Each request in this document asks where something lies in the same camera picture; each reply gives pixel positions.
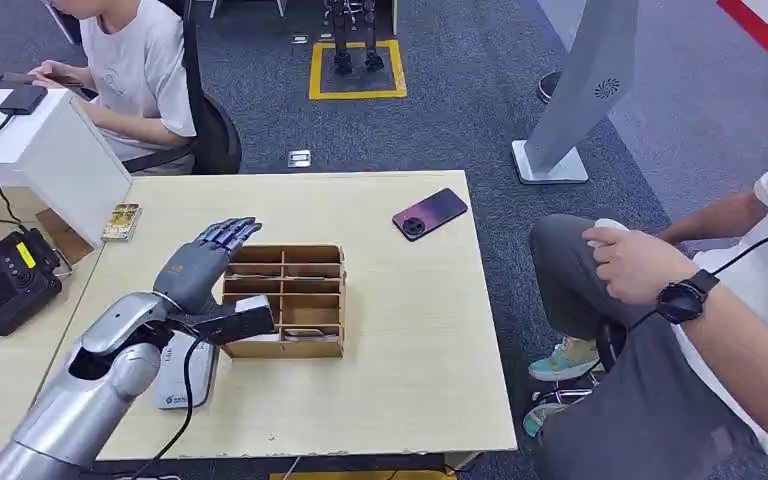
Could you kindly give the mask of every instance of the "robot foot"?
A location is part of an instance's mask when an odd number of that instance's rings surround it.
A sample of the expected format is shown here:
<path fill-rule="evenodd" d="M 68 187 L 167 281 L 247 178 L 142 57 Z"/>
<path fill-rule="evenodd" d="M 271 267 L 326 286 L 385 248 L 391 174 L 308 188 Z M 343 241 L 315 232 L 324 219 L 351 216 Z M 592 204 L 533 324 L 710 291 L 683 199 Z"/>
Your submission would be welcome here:
<path fill-rule="evenodd" d="M 384 68 L 384 60 L 381 59 L 381 55 L 375 52 L 367 52 L 366 54 L 366 71 L 377 72 Z"/>
<path fill-rule="evenodd" d="M 337 75 L 348 75 L 352 73 L 352 56 L 348 52 L 338 53 L 334 57 L 334 67 Z"/>

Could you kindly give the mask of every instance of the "humanoid robot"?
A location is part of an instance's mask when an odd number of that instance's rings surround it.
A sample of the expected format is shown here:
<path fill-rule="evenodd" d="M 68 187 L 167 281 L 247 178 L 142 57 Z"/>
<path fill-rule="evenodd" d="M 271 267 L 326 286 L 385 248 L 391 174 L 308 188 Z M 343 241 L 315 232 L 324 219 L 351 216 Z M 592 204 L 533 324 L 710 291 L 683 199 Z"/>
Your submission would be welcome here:
<path fill-rule="evenodd" d="M 251 217 L 211 225 L 172 255 L 151 292 L 113 303 L 75 341 L 13 431 L 0 452 L 0 480 L 72 480 L 89 470 L 151 385 L 173 330 L 197 339 L 185 365 L 202 341 L 223 345 L 271 331 L 262 310 L 218 305 L 211 295 L 234 253 L 260 228 Z"/>
<path fill-rule="evenodd" d="M 325 0 L 326 15 L 334 33 L 334 44 L 337 54 L 334 57 L 334 67 L 339 75 L 352 73 L 352 57 L 346 46 L 346 20 L 355 23 L 355 15 L 361 14 L 366 34 L 366 70 L 375 72 L 384 68 L 384 60 L 375 48 L 375 0 Z"/>

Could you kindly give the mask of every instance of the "table leg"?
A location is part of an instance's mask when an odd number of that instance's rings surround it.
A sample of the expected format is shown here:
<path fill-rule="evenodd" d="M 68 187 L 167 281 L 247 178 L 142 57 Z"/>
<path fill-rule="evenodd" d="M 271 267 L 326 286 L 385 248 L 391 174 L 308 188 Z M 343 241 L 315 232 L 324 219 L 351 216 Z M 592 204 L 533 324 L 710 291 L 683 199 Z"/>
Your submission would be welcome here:
<path fill-rule="evenodd" d="M 222 0 L 213 0 L 213 5 L 210 7 L 210 19 L 213 20 L 216 17 L 216 12 L 222 7 Z"/>
<path fill-rule="evenodd" d="M 393 36 L 396 36 L 396 29 L 399 28 L 399 0 L 393 0 Z"/>
<path fill-rule="evenodd" d="M 479 455 L 481 455 L 481 452 L 444 453 L 443 461 L 446 463 L 446 468 L 460 471 L 466 468 Z"/>

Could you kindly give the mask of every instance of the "black wristwatch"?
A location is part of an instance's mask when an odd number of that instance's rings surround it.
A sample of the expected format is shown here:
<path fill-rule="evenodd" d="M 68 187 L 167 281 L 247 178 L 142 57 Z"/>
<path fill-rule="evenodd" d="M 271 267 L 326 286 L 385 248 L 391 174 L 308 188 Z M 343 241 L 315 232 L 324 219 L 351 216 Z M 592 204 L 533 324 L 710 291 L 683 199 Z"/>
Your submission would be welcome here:
<path fill-rule="evenodd" d="M 707 270 L 699 270 L 696 275 L 678 283 L 667 285 L 658 295 L 656 310 L 671 323 L 680 325 L 696 320 L 702 315 L 702 306 L 720 279 Z"/>

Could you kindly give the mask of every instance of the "power bank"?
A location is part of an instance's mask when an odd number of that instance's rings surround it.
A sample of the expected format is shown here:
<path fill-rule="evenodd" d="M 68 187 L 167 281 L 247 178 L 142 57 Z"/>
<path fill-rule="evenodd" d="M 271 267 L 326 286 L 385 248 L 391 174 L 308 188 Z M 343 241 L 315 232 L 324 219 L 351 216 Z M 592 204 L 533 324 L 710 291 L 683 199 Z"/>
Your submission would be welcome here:
<path fill-rule="evenodd" d="M 5 115 L 30 115 L 48 94 L 48 90 L 34 85 L 22 85 L 1 102 L 0 112 Z"/>

